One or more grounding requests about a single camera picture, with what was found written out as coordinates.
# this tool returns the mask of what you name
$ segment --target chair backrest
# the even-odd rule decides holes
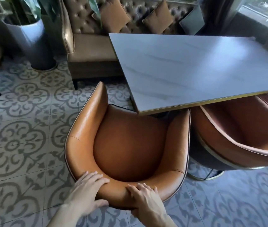
[[[63,0],[68,11],[74,34],[103,34],[100,24],[91,16],[93,11],[88,0]],[[120,0],[122,6],[132,20],[121,30],[127,33],[150,33],[142,20],[150,14],[162,0]],[[107,1],[97,0],[99,8]],[[196,2],[184,0],[167,0],[174,22],[163,34],[183,33],[179,21],[183,19],[196,5]]]

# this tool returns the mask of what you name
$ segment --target white marble tabletop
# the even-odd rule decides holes
[[[251,38],[109,36],[139,114],[268,92],[268,51]]]

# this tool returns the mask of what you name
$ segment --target orange pillow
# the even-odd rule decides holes
[[[170,26],[174,21],[170,14],[168,4],[165,0],[154,9],[144,20],[143,23],[147,25],[151,33],[162,34],[163,31]]]
[[[100,9],[100,18],[109,33],[119,33],[131,20],[119,0],[107,0],[105,6]]]

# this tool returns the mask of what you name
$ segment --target floor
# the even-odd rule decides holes
[[[23,58],[0,67],[0,226],[46,226],[73,185],[64,162],[66,135],[97,83],[74,90],[64,57],[38,73]],[[126,82],[106,82],[109,102],[132,109]],[[190,161],[189,172],[209,170]],[[268,227],[268,168],[229,171],[206,182],[187,177],[165,202],[179,227]],[[98,209],[77,227],[140,227],[130,212]]]

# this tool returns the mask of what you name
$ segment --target tall planter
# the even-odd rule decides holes
[[[56,61],[50,48],[43,21],[28,25],[13,25],[5,16],[2,22],[29,60],[31,67],[37,71],[47,71],[56,68]]]

